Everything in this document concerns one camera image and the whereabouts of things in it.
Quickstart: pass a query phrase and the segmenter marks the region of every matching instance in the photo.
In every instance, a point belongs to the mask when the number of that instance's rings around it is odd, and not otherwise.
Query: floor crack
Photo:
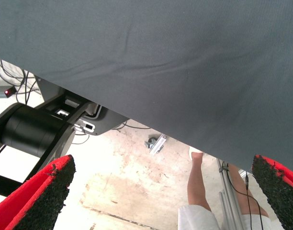
[[[141,223],[138,223],[136,221],[132,221],[132,220],[128,220],[128,219],[124,219],[120,216],[116,216],[116,215],[113,215],[113,214],[110,214],[108,212],[104,212],[104,211],[101,211],[101,210],[98,210],[98,209],[95,209],[95,208],[91,208],[91,207],[87,207],[87,206],[83,206],[84,208],[87,208],[91,211],[94,211],[94,212],[98,212],[98,213],[101,213],[103,215],[107,215],[107,216],[110,216],[110,217],[113,217],[113,218],[117,218],[117,219],[120,219],[120,220],[123,220],[123,221],[126,221],[126,222],[129,222],[131,224],[135,224],[135,225],[138,225],[138,226],[141,226],[141,227],[144,227],[144,228],[147,228],[147,229],[150,229],[150,230],[159,230],[159,229],[156,229],[156,228],[153,228],[151,226],[148,226],[148,225],[145,225],[145,224],[141,224]]]

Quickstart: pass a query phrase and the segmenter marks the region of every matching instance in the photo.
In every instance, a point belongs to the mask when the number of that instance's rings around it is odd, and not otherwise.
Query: person's leg
[[[232,181],[235,189],[241,193],[247,194],[246,185],[239,174],[239,169],[232,164],[229,164],[228,168],[229,168],[229,174],[231,177],[231,181]],[[248,190],[248,194],[253,197],[250,190]],[[254,199],[252,199],[250,197],[248,199],[248,197],[246,195],[242,195],[237,192],[236,192],[236,195],[237,195],[237,199],[238,199],[241,213],[243,215],[250,214],[249,207],[248,207],[248,200],[250,203],[251,214],[259,215],[259,208],[258,208],[258,205]],[[269,217],[267,212],[262,207],[260,207],[260,212],[261,212],[261,215]]]
[[[190,172],[187,193],[189,205],[200,205],[205,209],[211,211],[205,196],[205,187],[202,177],[202,161],[203,153],[192,153],[192,169]]]

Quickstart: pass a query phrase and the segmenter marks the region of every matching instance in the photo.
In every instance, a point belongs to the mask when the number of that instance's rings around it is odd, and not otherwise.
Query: black roller
[[[8,120],[3,144],[41,157],[66,122],[43,111],[23,106]]]

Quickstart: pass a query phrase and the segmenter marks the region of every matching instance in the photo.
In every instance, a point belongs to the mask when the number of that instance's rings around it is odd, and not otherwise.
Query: gray fabric
[[[244,169],[293,170],[291,0],[0,0],[0,58]]]

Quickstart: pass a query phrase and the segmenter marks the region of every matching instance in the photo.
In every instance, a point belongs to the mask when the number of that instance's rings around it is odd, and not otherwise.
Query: red padding
[[[49,163],[0,203],[0,230],[11,230],[20,222],[45,188],[55,179],[55,176],[49,175],[53,173],[52,165],[55,164],[56,169],[61,170],[71,158],[71,155],[67,155]]]
[[[271,158],[264,157],[261,155],[258,155],[257,157],[262,157],[263,159],[265,159],[270,165],[272,165],[276,170],[278,170],[277,175],[278,176],[283,175],[282,179],[286,183],[288,183],[290,186],[293,187],[293,171],[291,171],[290,169],[288,169],[287,167],[285,167],[281,163],[279,163]]]

